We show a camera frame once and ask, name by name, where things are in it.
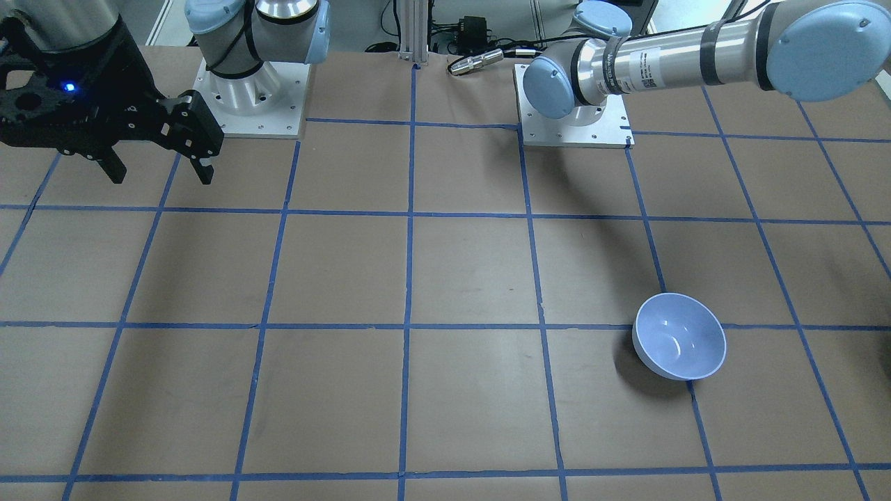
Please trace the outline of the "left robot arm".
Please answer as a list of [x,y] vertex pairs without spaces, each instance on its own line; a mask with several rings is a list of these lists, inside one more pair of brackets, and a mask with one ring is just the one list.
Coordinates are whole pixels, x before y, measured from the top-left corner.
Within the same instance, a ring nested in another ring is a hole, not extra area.
[[554,42],[526,66],[518,89],[547,118],[611,95],[751,82],[799,102],[859,89],[889,58],[888,1],[770,2],[753,19],[647,37]]

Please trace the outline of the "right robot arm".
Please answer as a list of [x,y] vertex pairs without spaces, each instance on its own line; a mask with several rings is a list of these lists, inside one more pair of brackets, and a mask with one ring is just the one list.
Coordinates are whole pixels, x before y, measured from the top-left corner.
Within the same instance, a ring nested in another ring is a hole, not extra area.
[[96,162],[120,184],[114,146],[149,141],[191,162],[203,184],[223,127],[210,102],[241,116],[281,98],[274,63],[318,64],[330,45],[326,1],[188,1],[185,17],[209,89],[160,92],[111,1],[3,1],[2,142]]

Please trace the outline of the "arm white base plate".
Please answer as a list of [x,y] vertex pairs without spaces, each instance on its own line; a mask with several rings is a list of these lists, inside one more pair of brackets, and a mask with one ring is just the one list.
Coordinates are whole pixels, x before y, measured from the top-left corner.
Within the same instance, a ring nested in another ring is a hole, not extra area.
[[298,140],[312,65],[265,61],[241,79],[223,79],[200,62],[194,89],[207,102],[226,138]]
[[601,106],[580,106],[563,118],[544,117],[526,98],[522,79],[528,66],[514,66],[521,143],[535,147],[626,148],[634,144],[623,98],[608,96]]

